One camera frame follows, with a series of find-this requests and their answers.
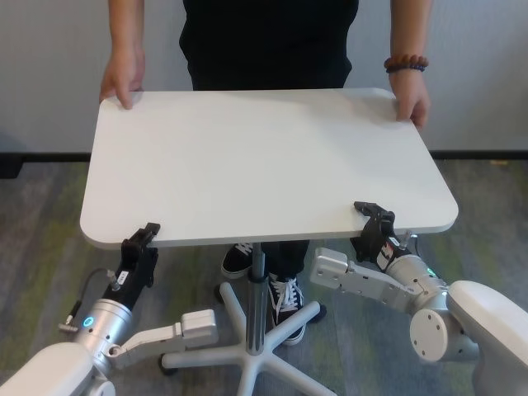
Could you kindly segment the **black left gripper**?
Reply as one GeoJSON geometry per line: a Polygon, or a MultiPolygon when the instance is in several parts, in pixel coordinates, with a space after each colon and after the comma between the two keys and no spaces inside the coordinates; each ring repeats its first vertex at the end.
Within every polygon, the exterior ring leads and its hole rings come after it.
{"type": "Polygon", "coordinates": [[[132,310],[144,287],[153,286],[154,269],[158,261],[158,250],[149,244],[158,235],[160,224],[147,223],[138,229],[130,239],[123,241],[120,247],[120,265],[117,276],[126,277],[118,290],[107,286],[102,298],[113,300],[132,310]]]}

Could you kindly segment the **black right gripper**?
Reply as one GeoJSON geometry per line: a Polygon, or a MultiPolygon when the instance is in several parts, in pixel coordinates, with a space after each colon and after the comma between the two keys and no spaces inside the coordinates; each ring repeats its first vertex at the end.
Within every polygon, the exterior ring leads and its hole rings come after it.
{"type": "Polygon", "coordinates": [[[355,201],[353,206],[368,218],[361,234],[350,238],[356,260],[373,263],[386,272],[399,249],[399,240],[394,232],[395,214],[372,202],[355,201]]]}

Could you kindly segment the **person's left hand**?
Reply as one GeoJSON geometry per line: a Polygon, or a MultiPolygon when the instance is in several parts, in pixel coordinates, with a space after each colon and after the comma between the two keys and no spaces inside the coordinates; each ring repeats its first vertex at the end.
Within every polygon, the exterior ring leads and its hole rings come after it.
{"type": "Polygon", "coordinates": [[[402,69],[389,75],[397,101],[397,120],[411,121],[419,130],[426,124],[431,106],[422,72],[402,69]]]}

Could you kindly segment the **person's right hand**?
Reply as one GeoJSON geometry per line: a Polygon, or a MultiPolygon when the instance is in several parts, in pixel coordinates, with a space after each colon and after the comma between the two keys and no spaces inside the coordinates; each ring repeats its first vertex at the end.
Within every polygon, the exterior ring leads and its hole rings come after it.
{"type": "Polygon", "coordinates": [[[141,47],[115,47],[107,63],[99,94],[99,102],[116,97],[129,110],[132,93],[142,89],[145,73],[145,53],[141,47]]]}

